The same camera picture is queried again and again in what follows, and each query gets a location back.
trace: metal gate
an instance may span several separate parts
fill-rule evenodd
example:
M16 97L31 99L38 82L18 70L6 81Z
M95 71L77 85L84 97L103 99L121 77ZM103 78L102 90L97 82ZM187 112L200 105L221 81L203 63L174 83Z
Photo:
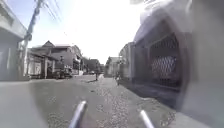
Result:
M179 86L180 52L174 33L154 43L149 54L152 81L165 86Z

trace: asphalt road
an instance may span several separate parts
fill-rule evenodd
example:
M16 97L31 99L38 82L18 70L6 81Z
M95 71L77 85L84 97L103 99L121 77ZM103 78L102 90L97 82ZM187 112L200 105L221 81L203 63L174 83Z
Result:
M0 83L0 127L67 128L77 104L86 100L83 128L144 128L144 109L156 128L168 127L174 111L154 98L142 98L112 78Z

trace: parked car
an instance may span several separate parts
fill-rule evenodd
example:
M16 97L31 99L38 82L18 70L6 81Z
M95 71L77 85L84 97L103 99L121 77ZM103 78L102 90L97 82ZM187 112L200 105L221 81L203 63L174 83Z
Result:
M91 71L91 72L89 72L89 74L90 74L90 75L94 75L94 74L95 74L95 72L94 72L94 71Z

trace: sky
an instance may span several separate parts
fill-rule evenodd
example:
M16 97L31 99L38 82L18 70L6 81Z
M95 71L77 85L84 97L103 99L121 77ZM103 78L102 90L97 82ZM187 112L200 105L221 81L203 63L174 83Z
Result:
M28 28L35 0L6 0L18 19ZM133 41L140 26L141 8L129 0L45 0L60 16L60 21L41 8L28 47L77 45L88 58L103 64L109 56L118 56L122 47Z

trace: utility pole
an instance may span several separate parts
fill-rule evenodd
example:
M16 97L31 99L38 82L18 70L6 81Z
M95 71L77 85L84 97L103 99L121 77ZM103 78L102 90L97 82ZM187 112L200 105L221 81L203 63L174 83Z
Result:
M26 37L24 39L24 46L23 46L23 52L22 52L22 74L23 75L23 72L24 72L24 68L25 68L25 59L26 59L26 56L27 56L27 46L28 46L28 42L31 40L31 34L33 32L33 27L36 23L36 17L39 15L40 13L40 8L41 8L41 5L42 3L44 2L44 0L37 0L37 6L33 12L33 15L32 15L32 18L31 18L31 21L30 21L30 24L29 24L29 27L28 27L28 30L27 30L27 34L26 34Z

